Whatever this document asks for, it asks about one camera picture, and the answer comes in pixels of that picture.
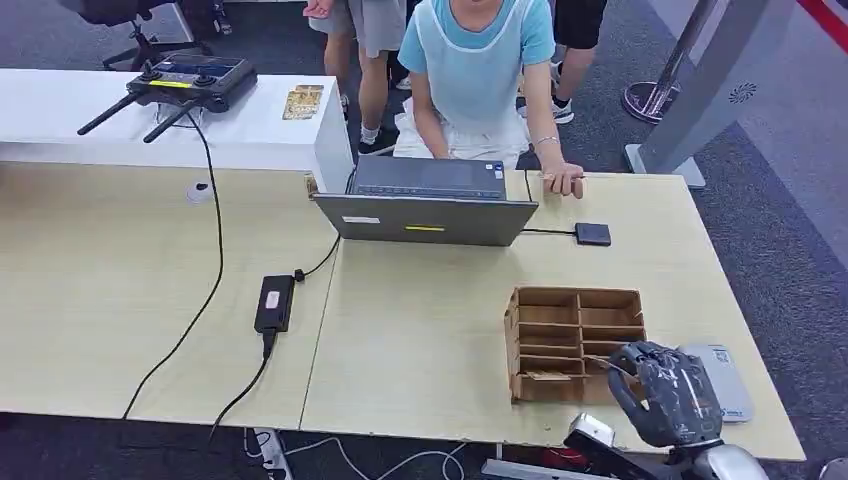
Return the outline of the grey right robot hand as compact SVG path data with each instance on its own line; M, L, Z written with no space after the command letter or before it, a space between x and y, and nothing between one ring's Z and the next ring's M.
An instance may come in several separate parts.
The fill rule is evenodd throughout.
M678 448L721 441L721 407L700 358L635 341L611 354L609 364L609 390L645 443Z

